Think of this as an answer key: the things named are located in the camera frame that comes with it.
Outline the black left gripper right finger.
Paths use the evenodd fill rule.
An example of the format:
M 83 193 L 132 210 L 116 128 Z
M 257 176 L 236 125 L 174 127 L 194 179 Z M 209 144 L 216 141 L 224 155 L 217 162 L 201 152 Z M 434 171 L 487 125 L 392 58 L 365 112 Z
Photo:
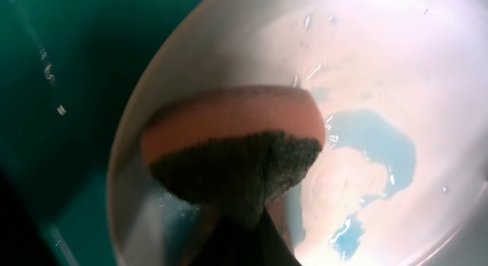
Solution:
M 190 266 L 300 266 L 268 212 L 245 230 L 224 217 Z

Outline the light blue plate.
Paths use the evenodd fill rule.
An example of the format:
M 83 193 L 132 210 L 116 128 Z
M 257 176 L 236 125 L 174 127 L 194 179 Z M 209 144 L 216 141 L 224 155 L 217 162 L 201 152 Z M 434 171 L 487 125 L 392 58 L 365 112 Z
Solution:
M 184 264 L 204 210 L 152 180 L 144 123 L 213 88 L 308 90 L 323 154 L 274 221 L 303 265 L 487 263 L 487 0 L 204 0 L 117 128 L 107 212 L 119 265 Z

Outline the green sponge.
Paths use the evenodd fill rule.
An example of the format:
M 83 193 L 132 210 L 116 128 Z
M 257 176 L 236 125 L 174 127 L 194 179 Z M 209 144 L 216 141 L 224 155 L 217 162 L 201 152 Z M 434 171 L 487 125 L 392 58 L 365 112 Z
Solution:
M 161 109 L 142 133 L 141 152 L 167 191 L 252 229 L 270 201 L 306 177 L 325 138 L 311 93 L 250 86 Z

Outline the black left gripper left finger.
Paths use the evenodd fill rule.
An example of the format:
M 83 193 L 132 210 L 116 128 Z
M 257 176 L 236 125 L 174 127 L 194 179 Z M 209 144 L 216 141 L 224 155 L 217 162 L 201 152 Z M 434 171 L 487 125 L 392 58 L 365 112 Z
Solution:
M 18 193 L 1 171 L 1 266 L 57 266 Z

